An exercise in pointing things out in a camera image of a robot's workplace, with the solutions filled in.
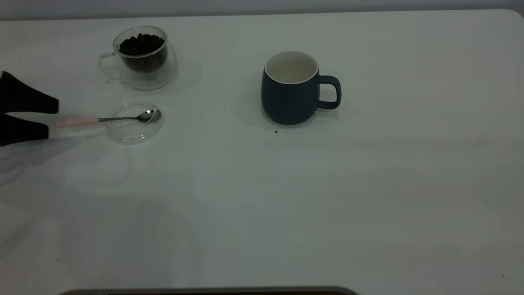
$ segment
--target coffee bean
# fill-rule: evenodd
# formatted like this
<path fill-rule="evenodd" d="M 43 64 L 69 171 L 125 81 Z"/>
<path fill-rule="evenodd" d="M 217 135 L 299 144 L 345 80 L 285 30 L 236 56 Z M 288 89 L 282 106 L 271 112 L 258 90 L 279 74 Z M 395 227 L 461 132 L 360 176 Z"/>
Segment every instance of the coffee bean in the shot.
<path fill-rule="evenodd" d="M 137 37 L 131 37 L 124 40 L 118 51 L 129 56 L 139 56 L 154 52 L 162 47 L 164 39 L 149 34 L 138 34 Z M 124 63 L 132 70 L 137 72 L 149 73 L 158 70 L 167 59 L 166 47 L 153 55 L 146 57 L 123 57 Z"/>

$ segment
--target glass cup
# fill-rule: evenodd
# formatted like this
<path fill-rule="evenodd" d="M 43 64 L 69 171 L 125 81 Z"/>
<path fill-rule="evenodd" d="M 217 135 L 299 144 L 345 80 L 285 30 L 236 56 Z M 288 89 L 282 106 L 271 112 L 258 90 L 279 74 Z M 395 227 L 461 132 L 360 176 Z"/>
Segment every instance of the glass cup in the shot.
<path fill-rule="evenodd" d="M 164 39 L 164 42 L 160 48 L 148 54 L 121 53 L 122 42 L 137 37 L 138 34 L 155 35 Z M 108 57 L 115 58 L 116 71 L 104 65 L 103 61 Z M 128 29 L 118 35 L 113 41 L 113 52 L 100 56 L 99 67 L 104 73 L 119 77 L 134 88 L 152 90 L 166 85 L 173 79 L 177 70 L 177 59 L 163 30 L 152 26 L 141 26 Z"/>

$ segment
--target metal spoon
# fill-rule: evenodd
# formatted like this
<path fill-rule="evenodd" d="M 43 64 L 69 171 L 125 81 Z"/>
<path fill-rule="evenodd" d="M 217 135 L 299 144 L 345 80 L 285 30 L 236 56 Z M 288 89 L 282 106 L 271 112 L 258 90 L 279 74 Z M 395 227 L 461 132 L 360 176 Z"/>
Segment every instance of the metal spoon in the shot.
<path fill-rule="evenodd" d="M 157 121 L 161 113 L 158 109 L 147 110 L 136 117 L 115 117 L 115 118 L 67 118 L 59 119 L 54 122 L 56 127 L 72 127 L 88 124 L 97 124 L 101 122 L 119 121 L 119 120 L 138 120 L 142 123 Z"/>

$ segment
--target dark blue mug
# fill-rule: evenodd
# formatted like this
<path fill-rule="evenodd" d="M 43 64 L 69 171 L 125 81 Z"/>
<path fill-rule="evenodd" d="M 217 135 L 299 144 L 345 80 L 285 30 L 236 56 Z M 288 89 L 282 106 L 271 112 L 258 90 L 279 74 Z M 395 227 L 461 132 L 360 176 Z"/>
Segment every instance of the dark blue mug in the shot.
<path fill-rule="evenodd" d="M 336 101 L 320 100 L 320 84 L 336 89 Z M 317 108 L 336 109 L 342 98 L 340 82 L 321 76 L 318 63 L 299 51 L 273 55 L 264 66 L 261 90 L 262 106 L 273 121 L 293 125 L 309 119 Z"/>

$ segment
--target table surface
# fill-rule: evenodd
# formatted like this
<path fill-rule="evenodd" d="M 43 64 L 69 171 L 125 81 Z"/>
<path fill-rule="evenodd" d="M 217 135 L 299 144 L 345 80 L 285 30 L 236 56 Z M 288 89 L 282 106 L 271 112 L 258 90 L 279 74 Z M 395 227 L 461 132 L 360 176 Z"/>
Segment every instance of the table surface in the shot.
<path fill-rule="evenodd" d="M 163 91 L 132 91 L 97 67 L 139 25 L 163 28 L 177 54 Z M 514 12 L 0 22 L 0 40 L 0 69 L 60 99 L 58 117 L 106 115 L 122 99 L 165 115 L 135 146 L 96 126 L 0 149 L 2 294 L 524 293 L 524 20 Z M 338 77 L 338 109 L 293 127 L 264 116 L 264 62 L 286 49 Z M 323 85 L 321 96 L 335 91 Z"/>

